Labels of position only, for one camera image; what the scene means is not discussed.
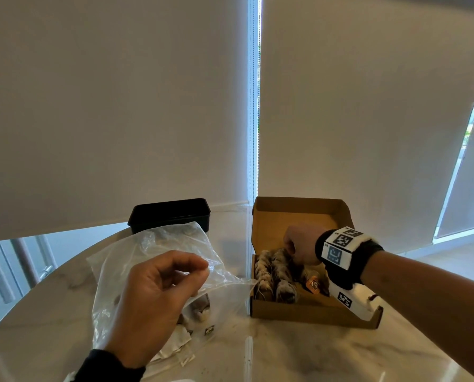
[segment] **white marble surface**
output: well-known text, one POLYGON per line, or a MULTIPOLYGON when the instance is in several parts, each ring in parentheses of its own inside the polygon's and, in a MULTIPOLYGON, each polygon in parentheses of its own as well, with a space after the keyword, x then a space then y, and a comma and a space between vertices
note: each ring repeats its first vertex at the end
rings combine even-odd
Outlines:
MULTIPOLYGON (((228 269, 246 273, 249 208, 213 212, 209 237, 228 269)), ((62 381, 91 348, 96 283, 86 257, 125 237, 121 231, 74 257, 28 293, 0 323, 0 381, 62 381)), ((387 305, 375 331, 233 316, 171 381, 472 381, 387 305)))

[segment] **left hand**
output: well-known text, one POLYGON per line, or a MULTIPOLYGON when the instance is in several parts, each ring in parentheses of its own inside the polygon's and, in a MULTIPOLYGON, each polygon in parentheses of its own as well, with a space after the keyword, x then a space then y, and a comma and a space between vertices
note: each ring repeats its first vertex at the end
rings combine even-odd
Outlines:
POLYGON ((185 302, 208 275, 207 261, 178 250, 135 265, 102 349, 125 367, 146 366, 170 338, 185 302))

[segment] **ziplock bag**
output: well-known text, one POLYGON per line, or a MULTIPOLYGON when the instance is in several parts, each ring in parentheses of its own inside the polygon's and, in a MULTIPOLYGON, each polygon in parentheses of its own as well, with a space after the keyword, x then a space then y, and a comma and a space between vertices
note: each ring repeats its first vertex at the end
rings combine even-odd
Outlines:
POLYGON ((100 348, 109 333, 131 268, 169 250, 192 252, 204 258, 208 261, 210 274, 198 295, 191 297, 182 311, 189 322, 186 327, 190 340, 169 358, 149 363, 145 377, 167 370, 177 363, 183 366, 193 359, 194 353, 217 334, 226 319, 247 300, 256 283, 255 280, 239 279, 229 273, 212 249, 207 235, 195 222, 167 225, 126 237, 87 258, 97 280, 92 309, 94 348, 100 348), (210 312, 206 320, 200 321, 190 304, 206 294, 210 299, 210 312))

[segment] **black box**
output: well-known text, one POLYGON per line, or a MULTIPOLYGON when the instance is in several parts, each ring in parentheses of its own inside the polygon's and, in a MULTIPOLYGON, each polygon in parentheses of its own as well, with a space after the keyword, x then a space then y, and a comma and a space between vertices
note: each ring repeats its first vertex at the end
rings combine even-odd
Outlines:
POLYGON ((164 225, 187 224, 196 221, 208 232, 210 208, 204 198, 181 199, 179 201, 157 202, 136 205, 127 225, 133 234, 164 225))

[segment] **cardboard box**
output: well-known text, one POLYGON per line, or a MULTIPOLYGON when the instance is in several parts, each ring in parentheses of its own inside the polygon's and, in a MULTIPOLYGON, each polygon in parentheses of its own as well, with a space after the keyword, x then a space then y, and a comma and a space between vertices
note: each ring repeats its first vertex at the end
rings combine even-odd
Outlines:
MULTIPOLYGON (((296 223, 320 223, 328 229, 354 227, 348 206, 340 199, 257 197, 253 206, 251 242, 255 252, 283 247, 287 227, 296 223)), ((251 273, 254 274, 253 256, 251 273)), ((314 295, 297 284, 299 301, 284 304, 255 300, 251 295, 251 316, 261 319, 332 324, 344 327, 378 328, 384 309, 379 307, 370 321, 357 318, 341 302, 314 295)))

